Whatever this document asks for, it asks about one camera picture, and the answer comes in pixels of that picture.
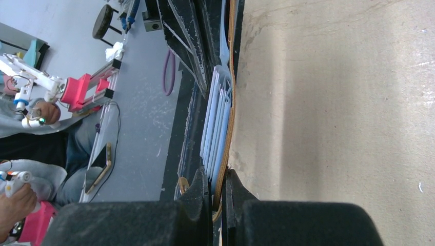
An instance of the white tissue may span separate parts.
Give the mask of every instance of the white tissue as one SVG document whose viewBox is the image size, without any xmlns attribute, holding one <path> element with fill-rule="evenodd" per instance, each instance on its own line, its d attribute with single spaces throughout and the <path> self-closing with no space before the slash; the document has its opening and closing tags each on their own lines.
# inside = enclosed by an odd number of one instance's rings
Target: white tissue
<svg viewBox="0 0 435 246">
<path fill-rule="evenodd" d="M 116 42 L 113 48 L 106 49 L 106 61 L 110 62 L 113 59 L 121 60 L 124 52 L 123 46 L 123 43 Z"/>
</svg>

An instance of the white robotic arm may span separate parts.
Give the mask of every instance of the white robotic arm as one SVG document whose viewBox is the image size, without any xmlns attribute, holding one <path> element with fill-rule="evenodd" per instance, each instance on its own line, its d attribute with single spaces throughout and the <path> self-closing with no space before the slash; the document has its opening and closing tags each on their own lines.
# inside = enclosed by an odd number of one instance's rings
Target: white robotic arm
<svg viewBox="0 0 435 246">
<path fill-rule="evenodd" d="M 24 111 L 25 107 L 29 104 L 34 83 L 47 89 L 44 96 L 45 101 L 56 102 L 58 98 L 62 97 L 67 82 L 66 79 L 49 76 L 27 65 L 21 58 L 11 54 L 0 56 L 0 71 L 11 76 L 13 86 L 18 89 L 14 104 L 16 104 L 16 109 L 19 111 Z M 45 120 L 43 118 L 25 117 L 22 121 L 24 128 L 39 127 L 44 125 L 44 123 Z M 57 128 L 59 125 L 57 122 L 51 126 Z"/>
<path fill-rule="evenodd" d="M 112 60 L 94 75 L 84 74 L 81 78 L 59 78 L 50 76 L 29 65 L 16 55 L 3 54 L 0 56 L 0 71 L 12 77 L 12 85 L 5 82 L 9 90 L 16 91 L 14 104 L 18 111 L 25 112 L 25 107 L 30 103 L 33 84 L 36 83 L 47 92 L 44 100 L 47 102 L 56 102 L 58 99 L 68 105 L 69 112 L 83 113 L 89 110 L 98 110 L 101 105 L 112 99 L 113 90 L 109 89 L 108 77 L 119 71 L 121 61 Z M 95 93 L 88 97 L 86 94 L 90 88 L 96 86 Z M 40 127 L 45 125 L 45 120 L 35 112 L 26 114 L 22 121 L 24 128 Z M 59 122 L 50 125 L 56 128 Z"/>
<path fill-rule="evenodd" d="M 0 70 L 17 81 L 16 86 L 20 88 L 20 92 L 16 94 L 15 100 L 18 100 L 16 104 L 17 107 L 20 106 L 20 108 L 22 105 L 19 104 L 21 100 L 23 103 L 30 100 L 33 83 L 37 83 L 47 89 L 44 100 L 51 102 L 56 101 L 62 96 L 67 82 L 66 79 L 49 76 L 27 65 L 16 55 L 11 54 L 3 54 L 0 56 Z"/>
</svg>

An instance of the beige surface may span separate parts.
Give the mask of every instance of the beige surface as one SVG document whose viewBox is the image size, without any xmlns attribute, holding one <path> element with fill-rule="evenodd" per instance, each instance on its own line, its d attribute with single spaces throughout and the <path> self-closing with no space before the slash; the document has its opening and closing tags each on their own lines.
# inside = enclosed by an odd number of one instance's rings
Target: beige surface
<svg viewBox="0 0 435 246">
<path fill-rule="evenodd" d="M 433 0 L 246 0 L 230 153 L 246 187 L 356 203 L 387 245 L 435 245 L 434 13 Z"/>
</svg>

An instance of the jeans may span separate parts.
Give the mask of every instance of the jeans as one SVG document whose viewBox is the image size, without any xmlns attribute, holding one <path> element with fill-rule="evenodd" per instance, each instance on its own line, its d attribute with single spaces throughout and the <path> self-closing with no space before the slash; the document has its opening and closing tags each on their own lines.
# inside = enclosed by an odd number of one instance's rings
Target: jeans
<svg viewBox="0 0 435 246">
<path fill-rule="evenodd" d="M 55 202 L 60 206 L 80 200 L 95 141 L 95 125 L 100 117 L 101 111 L 97 111 L 66 130 L 68 144 L 65 170 L 68 175 L 57 191 Z"/>
</svg>

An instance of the cable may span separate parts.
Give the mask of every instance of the cable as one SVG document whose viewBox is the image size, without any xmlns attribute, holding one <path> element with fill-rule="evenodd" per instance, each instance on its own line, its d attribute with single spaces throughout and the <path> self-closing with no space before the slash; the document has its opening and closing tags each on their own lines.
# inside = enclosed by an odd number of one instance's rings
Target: cable
<svg viewBox="0 0 435 246">
<path fill-rule="evenodd" d="M 110 171 L 109 171 L 109 174 L 107 175 L 107 178 L 101 183 L 100 187 L 98 187 L 98 189 L 96 190 L 94 196 L 89 200 L 89 202 L 92 202 L 94 200 L 94 198 L 97 196 L 97 194 L 100 191 L 101 187 L 104 186 L 106 181 L 110 178 L 110 175 L 112 175 L 113 169 L 115 168 L 115 165 L 116 165 L 116 150 L 118 149 L 118 142 L 119 142 L 119 139 L 120 139 L 120 131 L 121 131 L 121 110 L 120 110 L 120 106 L 115 101 L 111 101 L 111 102 L 107 103 L 106 105 L 115 105 L 116 108 L 118 109 L 118 132 L 116 134 L 115 151 L 113 153 L 112 167 L 110 168 Z M 102 112 L 101 120 L 98 123 L 98 125 L 101 124 L 101 121 L 102 121 L 102 119 L 104 117 L 104 114 L 105 114 L 105 111 Z"/>
<path fill-rule="evenodd" d="M 168 69 L 168 63 L 169 58 L 172 57 L 172 81 L 169 86 L 169 90 L 166 90 L 166 70 Z M 166 62 L 165 62 L 165 68 L 163 69 L 163 79 L 162 79 L 162 86 L 163 86 L 163 92 L 166 96 L 169 96 L 172 94 L 172 90 L 174 89 L 175 84 L 175 55 L 169 50 L 168 54 L 166 55 Z"/>
<path fill-rule="evenodd" d="M 7 81 L 6 81 L 6 83 L 5 83 L 5 85 L 6 85 L 6 87 L 8 88 L 8 90 L 10 90 L 10 91 L 15 91 L 15 92 L 19 92 L 19 90 L 17 90 L 16 88 L 14 88 L 14 89 L 11 89 L 10 87 L 9 87 L 9 82 L 11 82 L 12 84 L 14 84 L 14 81 L 13 80 L 15 80 L 13 77 L 10 77 Z"/>
<path fill-rule="evenodd" d="M 68 106 L 66 106 L 65 104 L 61 103 L 60 101 L 58 101 L 58 103 L 59 103 L 62 107 L 66 108 L 66 109 L 69 109 Z"/>
<path fill-rule="evenodd" d="M 29 85 L 32 83 L 32 81 L 30 81 L 29 78 L 26 78 L 26 77 L 21 76 L 21 75 L 14 75 L 14 76 L 12 76 L 11 78 L 14 79 L 14 80 L 16 80 L 15 77 L 23 78 L 23 79 L 27 80 L 27 84 L 25 84 L 24 87 L 29 86 Z"/>
</svg>

